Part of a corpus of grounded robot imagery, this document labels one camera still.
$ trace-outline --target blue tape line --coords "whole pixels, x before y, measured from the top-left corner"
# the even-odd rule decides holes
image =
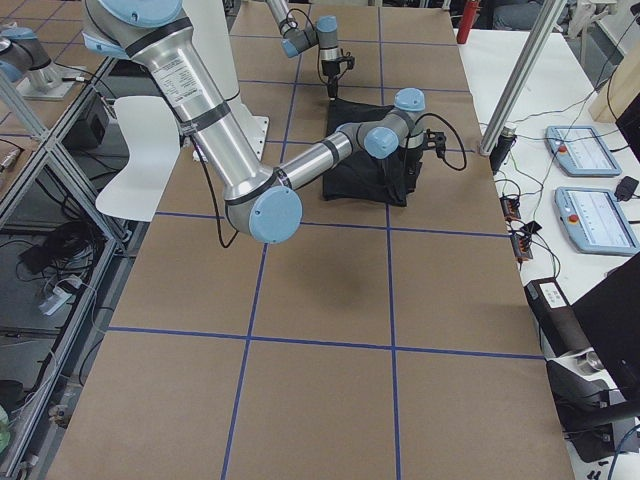
[[[127,327],[127,326],[111,326],[108,327],[110,332],[121,333],[148,333],[151,335],[176,335],[181,337],[204,337],[219,338],[223,340],[241,340],[264,343],[284,343],[292,345],[311,345],[319,347],[336,347],[336,348],[355,348],[362,350],[379,350],[379,351],[397,351],[410,353],[427,353],[433,355],[453,355],[458,357],[488,357],[488,358],[510,358],[515,360],[544,360],[542,355],[531,355],[525,353],[500,353],[500,352],[481,352],[475,350],[455,350],[446,348],[427,348],[427,347],[409,347],[397,345],[377,345],[374,343],[352,343],[338,342],[332,340],[311,340],[304,338],[286,338],[286,337],[268,337],[268,336],[250,336],[239,335],[233,333],[218,332],[200,332],[194,330],[171,330],[162,328],[146,328],[146,327]]]
[[[244,80],[238,80],[238,83],[258,83],[258,84],[274,84],[274,85],[300,85],[300,86],[306,86],[306,87],[322,87],[323,85],[321,83],[309,83],[309,82],[283,82],[280,80],[255,80],[255,79],[244,79]],[[366,86],[366,85],[349,85],[349,84],[340,84],[341,87],[344,88],[362,88],[362,89],[379,89],[381,87],[374,87],[374,86]],[[382,87],[385,90],[402,90],[405,87],[395,87],[395,86],[385,86]],[[420,90],[422,90],[423,92],[440,92],[440,93],[471,93],[471,90],[464,90],[464,89],[456,89],[456,88],[426,88],[426,87],[420,87]]]
[[[291,128],[291,119],[293,118],[293,109],[295,108],[296,103],[296,92],[298,90],[298,79],[300,78],[300,67],[302,65],[302,55],[298,55],[298,65],[296,66],[296,77],[293,81],[293,90],[291,92],[291,102],[289,103],[289,112],[287,113],[287,124],[284,129],[284,144],[286,145],[287,140],[289,139],[289,130]],[[280,152],[280,164],[284,163],[284,154],[286,148],[282,148]]]
[[[387,227],[377,227],[375,225],[350,225],[346,223],[320,223],[320,222],[301,222],[301,225],[308,225],[311,227],[335,227],[335,228],[355,228],[361,230],[382,230],[386,231]]]
[[[455,355],[458,357],[489,357],[489,358],[511,358],[515,360],[545,360],[542,355],[528,355],[524,353],[499,353],[499,352],[478,352],[473,350],[450,350],[441,348],[422,347],[396,347],[399,352],[433,353],[437,355]]]
[[[382,14],[378,8],[378,51],[380,52],[380,104],[384,105],[384,69],[382,68]]]
[[[280,337],[251,337],[255,342],[266,343],[285,343],[292,345],[313,345],[318,347],[341,347],[341,348],[357,348],[364,350],[383,350],[391,351],[393,347],[390,345],[375,345],[371,343],[350,343],[350,342],[334,342],[330,340],[308,340],[304,338],[280,338]]]
[[[18,5],[16,8],[14,8],[13,10],[11,10],[11,13],[9,13],[9,15],[7,15],[5,17],[5,20],[7,19],[11,19],[11,15],[13,15],[14,13],[16,13],[18,10],[20,10],[22,7],[24,7],[24,5],[27,3],[27,0],[22,0],[22,2],[20,3],[20,5]]]
[[[38,32],[38,30],[40,30],[42,27],[44,27],[44,26],[47,24],[47,22],[48,22],[49,20],[51,20],[51,19],[53,18],[53,16],[54,16],[56,13],[58,13],[58,12],[60,11],[60,9],[62,9],[62,7],[64,7],[65,5],[66,5],[66,3],[64,3],[64,2],[60,2],[60,6],[58,6],[58,8],[56,8],[56,9],[51,13],[51,15],[49,15],[49,16],[44,20],[44,23],[43,23],[42,25],[40,25],[38,28],[36,28],[36,29],[34,30],[34,32],[36,32],[36,33],[37,33],[37,32]]]
[[[462,235],[467,237],[509,238],[507,233],[463,232],[457,230],[435,230],[429,228],[391,227],[394,232],[438,233],[443,235]]]
[[[159,216],[171,216],[182,218],[201,218],[205,220],[215,219],[215,215],[203,215],[198,213],[182,213],[182,212],[156,212]],[[437,235],[459,235],[465,237],[488,237],[488,238],[509,238],[507,233],[485,233],[485,232],[464,232],[458,230],[437,230],[431,228],[411,228],[411,227],[384,227],[377,225],[357,225],[349,223],[322,223],[322,222],[301,222],[301,225],[311,227],[334,227],[334,228],[354,228],[366,230],[390,230],[392,232],[410,232],[410,233],[432,233]]]
[[[458,45],[455,43],[435,43],[435,42],[401,42],[399,40],[385,40],[382,42],[386,45],[419,45],[425,47],[456,47]]]
[[[398,359],[396,353],[396,314],[393,291],[393,249],[391,247],[391,217],[389,205],[386,205],[387,221],[387,277],[389,282],[389,326],[391,330],[391,377],[393,383],[393,426],[396,449],[396,480],[402,478],[402,456],[400,450],[400,407],[398,398]]]
[[[236,420],[238,419],[238,410],[240,409],[240,397],[242,395],[242,386],[244,384],[244,375],[247,369],[247,360],[249,358],[249,347],[251,346],[251,334],[253,333],[253,325],[256,319],[256,311],[258,310],[258,299],[260,297],[260,288],[262,286],[262,276],[264,274],[264,264],[267,259],[267,250],[269,245],[262,247],[262,258],[260,259],[260,268],[258,269],[258,279],[256,280],[256,291],[253,296],[253,305],[251,307],[251,317],[249,319],[249,327],[247,329],[247,339],[244,344],[244,352],[242,354],[242,364],[240,366],[240,375],[238,377],[238,386],[236,388],[236,397],[233,402],[233,413],[231,414],[231,424],[229,425],[229,435],[227,437],[227,447],[224,453],[224,463],[222,464],[222,473],[220,480],[227,478],[227,470],[229,468],[229,459],[231,458],[231,447],[233,445],[233,435],[236,428]]]
[[[243,340],[246,341],[246,335],[234,335],[232,333],[215,333],[215,332],[198,332],[189,330],[167,330],[161,328],[141,328],[141,327],[122,327],[110,326],[110,332],[126,332],[126,333],[150,333],[155,335],[176,335],[182,337],[207,337],[222,338],[225,340]]]
[[[235,38],[272,38],[274,40],[280,40],[281,37],[275,35],[237,35],[232,34],[230,37]],[[354,39],[354,38],[340,38],[340,43],[381,43],[381,44],[391,44],[391,45],[418,45],[418,46],[427,46],[427,47],[458,47],[455,43],[437,43],[437,42],[402,42],[398,40],[362,40],[362,39]]]
[[[180,213],[180,212],[156,212],[156,215],[161,217],[204,218],[206,220],[215,220],[217,218],[219,218],[220,220],[224,220],[226,218],[224,216],[216,217],[215,215],[205,215],[202,213]]]
[[[18,24],[20,23],[20,20],[29,20],[30,22],[42,22],[43,21],[41,18],[12,17],[11,14],[9,14],[9,16],[6,17],[6,18],[7,19],[10,18],[12,21],[15,20],[15,21],[18,22]],[[51,17],[49,17],[47,20],[53,20],[54,22],[76,22],[76,23],[82,23],[82,20],[74,20],[73,18],[51,18]]]

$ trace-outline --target metal frame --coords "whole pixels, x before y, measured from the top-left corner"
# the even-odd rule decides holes
[[[117,219],[102,215],[95,207],[97,192],[87,175],[79,168],[71,154],[62,145],[62,140],[73,126],[82,110],[95,95],[96,82],[107,74],[115,65],[115,59],[105,60],[92,77],[90,86],[85,86],[80,94],[71,102],[65,112],[58,119],[52,129],[48,129],[34,113],[31,107],[22,99],[15,87],[0,72],[0,98],[2,98],[10,110],[18,117],[32,137],[40,142],[38,148],[32,153],[31,158],[22,170],[18,178],[11,184],[9,190],[0,198],[0,227],[5,224],[10,215],[15,211],[27,191],[34,184],[37,176],[45,166],[59,177],[71,196],[80,207],[89,215],[91,220],[102,231],[106,243],[100,255],[98,263],[92,273],[89,286],[82,296],[77,299],[77,308],[69,322],[69,326],[60,339],[55,349],[56,365],[52,371],[52,380],[41,387],[41,390],[25,408],[21,418],[13,427],[11,444],[3,452],[3,460],[0,462],[0,477],[11,477],[16,473],[16,468],[22,461],[22,457],[31,441],[44,409],[48,403],[51,392],[57,382],[58,376],[72,349],[80,328],[90,307],[97,295],[97,290],[111,262],[113,254],[120,250],[125,251],[124,241],[128,236],[125,223]]]
[[[487,125],[482,142],[480,143],[480,154],[489,155],[498,141],[498,136],[504,127],[507,118],[511,114],[513,107],[524,88],[524,84],[529,78],[533,66],[542,53],[549,35],[556,24],[558,16],[562,12],[565,0],[545,0],[542,10],[538,14],[536,23],[527,37],[527,41],[522,48],[516,65],[513,67],[511,76],[502,92],[496,109]]]
[[[4,460],[0,463],[0,476],[11,477],[16,473],[16,468],[21,462],[22,456],[29,445],[34,428],[47,405],[51,391],[53,390],[58,375],[62,370],[69,352],[71,351],[71,347],[75,341],[80,326],[82,325],[87,313],[90,312],[89,307],[94,301],[93,296],[96,295],[94,292],[97,292],[116,248],[117,243],[114,239],[107,240],[104,250],[100,255],[100,260],[96,265],[89,283],[91,289],[87,288],[82,294],[82,297],[78,300],[78,307],[69,322],[69,326],[61,339],[60,345],[53,352],[56,355],[57,360],[52,372],[53,380],[41,387],[32,403],[23,411],[20,420],[16,422],[14,426],[14,432],[16,433],[12,435],[11,443],[7,447],[6,451],[3,452]]]

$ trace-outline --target robotic arm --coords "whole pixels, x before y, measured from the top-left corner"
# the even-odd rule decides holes
[[[26,74],[31,86],[40,92],[48,92],[62,83],[57,66],[29,28],[0,31],[0,70],[12,82]]]
[[[338,46],[336,17],[320,17],[315,25],[300,29],[285,0],[267,0],[267,5],[282,35],[282,48],[289,58],[318,45],[322,74],[328,79],[327,93],[329,98],[337,98],[338,80],[344,74],[341,72],[341,64],[346,64],[346,72],[353,69],[356,60],[350,53],[344,54]]]
[[[424,95],[405,89],[383,120],[343,125],[281,167],[263,165],[193,47],[181,0],[85,0],[84,9],[87,46],[147,67],[183,131],[223,180],[227,218],[260,242],[282,242],[297,230],[302,204],[296,188],[355,151],[384,158],[423,130],[416,121]]]

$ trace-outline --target light blue joint cap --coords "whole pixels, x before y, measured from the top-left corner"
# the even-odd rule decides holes
[[[290,188],[278,185],[264,192],[253,204],[249,231],[262,243],[280,243],[293,235],[302,220],[302,202]]]
[[[338,20],[333,15],[320,17],[316,22],[316,30],[322,33],[335,32],[338,29]]]
[[[0,60],[0,70],[4,72],[10,82],[17,82],[22,78],[22,73],[10,63]]]
[[[297,57],[298,55],[300,55],[300,52],[295,47],[295,45],[287,39],[282,40],[282,49],[284,50],[285,55],[289,58]]]
[[[162,27],[176,18],[182,0],[98,0],[118,20],[140,28]]]
[[[424,93],[417,88],[403,88],[396,93],[393,104],[396,108],[405,112],[421,112],[427,107],[424,101]]]
[[[115,45],[110,42],[105,42],[99,38],[92,37],[84,32],[82,32],[82,36],[84,37],[84,45],[88,50],[92,52],[99,53],[100,55],[105,55],[107,57],[114,57],[120,60],[129,60],[129,55],[120,45]]]
[[[398,148],[398,136],[387,127],[376,127],[364,137],[364,149],[374,158],[387,158]]]
[[[36,34],[27,27],[7,28],[2,31],[2,36],[9,40],[36,40]]]

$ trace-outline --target table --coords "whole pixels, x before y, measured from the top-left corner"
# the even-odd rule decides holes
[[[460,55],[481,125],[486,125],[491,118],[527,35],[527,32],[473,30],[467,44],[460,46]],[[562,263],[561,273],[557,280],[571,303],[604,279],[607,272],[624,263],[627,257],[578,253],[570,243],[555,212],[553,192],[560,186],[615,190],[622,176],[616,178],[568,177],[555,162],[551,164],[552,156],[548,153],[544,141],[530,140],[524,137],[541,138],[545,136],[545,129],[548,125],[570,125],[575,121],[576,125],[595,126],[600,134],[604,135],[603,140],[610,149],[624,146],[626,142],[615,125],[593,122],[589,116],[588,107],[595,98],[595,95],[589,96],[592,91],[591,83],[562,35],[551,34],[509,120],[524,119],[532,113],[538,112],[565,111],[531,117],[526,121],[517,122],[516,134],[520,137],[512,149],[513,155],[501,168],[503,174],[498,174],[495,177],[496,179],[505,177],[513,179],[520,185],[523,192],[535,192],[539,190],[539,185],[520,172],[538,180],[544,179],[548,173],[537,212],[536,205],[540,198],[539,195],[523,196],[520,210],[525,222],[534,218],[534,212],[536,212],[535,220],[542,225],[540,234]],[[615,157],[623,170],[622,175],[640,178],[640,164],[629,149],[616,153]],[[499,192],[503,191],[503,187],[507,193],[515,192],[513,185],[506,185],[505,182],[498,181],[496,186]],[[632,200],[622,203],[621,206],[629,220],[640,219],[640,202]],[[523,285],[533,279],[552,276],[549,253],[537,245],[533,245],[532,250],[534,259],[524,262],[522,265]],[[564,360],[561,362],[565,365],[570,363]],[[595,380],[604,377],[613,388],[614,385],[610,377],[604,373],[589,379]],[[593,464],[581,462],[573,451],[573,447],[569,446],[569,448],[572,452],[571,458],[576,478],[584,478],[591,470],[602,468],[595,462]],[[621,457],[616,466],[615,478],[621,480],[637,478],[638,472],[640,472],[640,458],[638,457],[637,455]]]
[[[309,10],[329,12],[357,58],[344,98],[415,86],[479,140],[446,12]],[[232,45],[271,165],[323,136],[327,108],[315,55],[287,60],[275,34],[243,4]],[[425,155],[405,209],[313,183],[291,240],[223,250],[184,152],[48,478],[572,478],[491,173],[468,154],[463,173]]]

